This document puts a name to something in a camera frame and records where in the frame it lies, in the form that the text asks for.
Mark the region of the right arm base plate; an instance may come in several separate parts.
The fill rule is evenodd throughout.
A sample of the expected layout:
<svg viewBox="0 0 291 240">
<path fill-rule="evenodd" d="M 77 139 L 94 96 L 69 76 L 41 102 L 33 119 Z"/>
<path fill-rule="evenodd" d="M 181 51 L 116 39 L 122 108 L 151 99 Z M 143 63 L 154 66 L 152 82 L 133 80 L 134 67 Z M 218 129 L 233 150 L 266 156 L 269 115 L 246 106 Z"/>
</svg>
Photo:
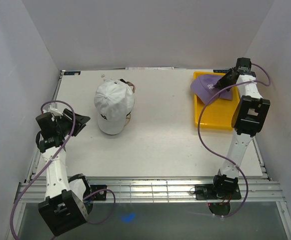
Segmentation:
<svg viewBox="0 0 291 240">
<path fill-rule="evenodd" d="M 196 200 L 223 200 L 231 197 L 232 200 L 241 200 L 240 188 L 237 186 L 234 191 L 214 189 L 213 184 L 196 184 L 194 186 Z"/>
</svg>

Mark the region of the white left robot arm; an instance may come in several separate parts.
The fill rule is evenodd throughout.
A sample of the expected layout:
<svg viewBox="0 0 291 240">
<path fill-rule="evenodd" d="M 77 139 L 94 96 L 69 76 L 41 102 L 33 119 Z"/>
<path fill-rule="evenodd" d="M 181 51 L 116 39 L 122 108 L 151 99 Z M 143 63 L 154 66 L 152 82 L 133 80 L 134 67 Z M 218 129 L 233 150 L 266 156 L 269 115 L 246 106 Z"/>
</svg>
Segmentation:
<svg viewBox="0 0 291 240">
<path fill-rule="evenodd" d="M 82 173 L 68 177 L 64 143 L 67 137 L 77 136 L 89 120 L 67 108 L 63 112 L 50 108 L 36 117 L 40 131 L 35 142 L 46 167 L 46 192 L 38 211 L 55 237 L 88 219 L 83 200 L 91 196 L 92 188 Z"/>
</svg>

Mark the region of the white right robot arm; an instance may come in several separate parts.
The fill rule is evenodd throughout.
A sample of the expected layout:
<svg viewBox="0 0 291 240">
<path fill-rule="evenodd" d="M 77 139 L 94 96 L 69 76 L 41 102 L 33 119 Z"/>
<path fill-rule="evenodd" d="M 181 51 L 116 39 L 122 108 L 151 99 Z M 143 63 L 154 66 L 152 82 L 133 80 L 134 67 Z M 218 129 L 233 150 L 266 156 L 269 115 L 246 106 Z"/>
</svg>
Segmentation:
<svg viewBox="0 0 291 240">
<path fill-rule="evenodd" d="M 231 120 L 233 135 L 226 155 L 230 160 L 224 161 L 211 186 L 212 195 L 218 199 L 230 198 L 240 193 L 238 167 L 253 137 L 262 130 L 271 105 L 259 93 L 256 74 L 251 71 L 251 67 L 249 58 L 238 58 L 235 67 L 214 85 L 218 90 L 227 91 L 236 86 L 240 97 Z"/>
</svg>

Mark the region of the lavender baseball cap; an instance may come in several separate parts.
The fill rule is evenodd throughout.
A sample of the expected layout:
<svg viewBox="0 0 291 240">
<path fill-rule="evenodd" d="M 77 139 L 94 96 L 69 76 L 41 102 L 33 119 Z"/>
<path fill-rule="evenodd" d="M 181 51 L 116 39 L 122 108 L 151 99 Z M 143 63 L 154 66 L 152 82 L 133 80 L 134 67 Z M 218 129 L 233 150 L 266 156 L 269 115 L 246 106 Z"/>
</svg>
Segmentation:
<svg viewBox="0 0 291 240">
<path fill-rule="evenodd" d="M 221 75 L 200 75 L 191 83 L 190 89 L 204 104 L 207 104 L 212 96 L 219 91 L 215 85 L 221 78 Z"/>
</svg>

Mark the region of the white baseball cap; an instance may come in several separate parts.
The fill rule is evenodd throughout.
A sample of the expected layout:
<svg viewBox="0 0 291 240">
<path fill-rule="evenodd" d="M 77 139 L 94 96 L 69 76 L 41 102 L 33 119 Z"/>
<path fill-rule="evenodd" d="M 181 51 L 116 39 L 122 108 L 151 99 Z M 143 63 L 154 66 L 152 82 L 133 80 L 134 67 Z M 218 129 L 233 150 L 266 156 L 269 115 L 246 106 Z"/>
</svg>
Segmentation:
<svg viewBox="0 0 291 240">
<path fill-rule="evenodd" d="M 94 96 L 100 130 L 107 135 L 119 134 L 124 129 L 126 116 L 132 112 L 134 105 L 135 93 L 127 93 L 119 79 L 104 79 Z"/>
</svg>

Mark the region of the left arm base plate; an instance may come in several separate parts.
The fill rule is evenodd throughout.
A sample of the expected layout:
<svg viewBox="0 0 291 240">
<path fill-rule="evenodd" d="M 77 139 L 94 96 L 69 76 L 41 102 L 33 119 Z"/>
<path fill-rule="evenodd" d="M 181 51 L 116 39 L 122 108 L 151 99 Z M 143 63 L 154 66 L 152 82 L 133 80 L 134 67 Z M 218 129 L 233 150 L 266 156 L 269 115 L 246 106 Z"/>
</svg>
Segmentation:
<svg viewBox="0 0 291 240">
<path fill-rule="evenodd" d="M 98 190 L 100 190 L 100 192 L 97 192 L 94 195 L 92 195 L 89 198 L 89 200 L 90 201 L 105 201 L 107 199 L 107 192 L 105 191 L 105 189 L 107 189 L 107 188 L 108 188 L 108 186 L 105 184 L 90 185 L 91 193 L 94 193 Z"/>
</svg>

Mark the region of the beige baseball cap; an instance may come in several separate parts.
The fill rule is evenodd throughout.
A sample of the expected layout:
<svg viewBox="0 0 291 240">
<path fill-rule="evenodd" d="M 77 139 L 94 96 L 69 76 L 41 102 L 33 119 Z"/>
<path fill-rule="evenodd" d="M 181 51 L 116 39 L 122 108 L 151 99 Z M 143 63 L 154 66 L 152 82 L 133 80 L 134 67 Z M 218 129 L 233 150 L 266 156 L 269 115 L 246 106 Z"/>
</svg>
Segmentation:
<svg viewBox="0 0 291 240">
<path fill-rule="evenodd" d="M 128 94 L 134 94 L 136 91 L 136 86 L 130 82 L 130 81 L 125 81 L 124 79 L 119 79 L 118 80 L 121 84 L 121 87 L 125 90 L 126 93 Z"/>
</svg>

